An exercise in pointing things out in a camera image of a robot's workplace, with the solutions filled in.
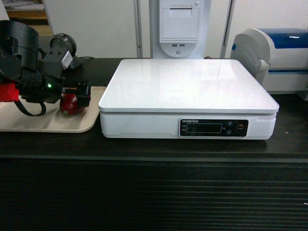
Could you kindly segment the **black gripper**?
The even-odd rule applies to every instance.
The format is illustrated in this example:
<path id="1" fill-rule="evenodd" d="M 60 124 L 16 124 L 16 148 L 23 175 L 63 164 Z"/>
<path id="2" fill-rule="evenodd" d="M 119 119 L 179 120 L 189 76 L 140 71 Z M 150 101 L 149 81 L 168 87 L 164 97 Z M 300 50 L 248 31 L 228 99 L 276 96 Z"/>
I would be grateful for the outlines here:
<path id="1" fill-rule="evenodd" d="M 30 103 L 56 103 L 61 95 L 62 99 L 74 95 L 77 106 L 89 106 L 91 101 L 89 81 L 63 85 L 63 58 L 62 51 L 51 51 L 38 61 L 36 71 L 23 67 L 18 80 L 20 96 Z"/>

